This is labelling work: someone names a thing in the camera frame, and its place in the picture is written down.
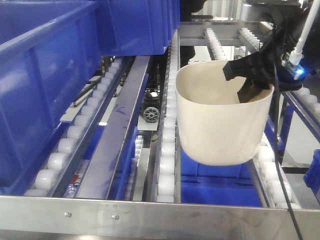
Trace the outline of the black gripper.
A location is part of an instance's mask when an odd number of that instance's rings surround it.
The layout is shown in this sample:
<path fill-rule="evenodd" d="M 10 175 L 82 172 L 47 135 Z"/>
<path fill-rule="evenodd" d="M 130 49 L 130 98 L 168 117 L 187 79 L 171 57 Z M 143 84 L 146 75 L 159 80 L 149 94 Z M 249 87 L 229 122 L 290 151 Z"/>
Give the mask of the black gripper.
<path fill-rule="evenodd" d="M 240 103 L 247 103 L 271 85 L 281 92 L 298 90 L 303 76 L 296 77 L 282 66 L 286 53 L 291 52 L 302 32 L 303 10 L 298 4 L 265 4 L 262 16 L 273 23 L 273 30 L 261 49 L 238 60 L 228 61 L 223 67 L 225 79 L 236 77 L 246 80 L 237 96 Z"/>

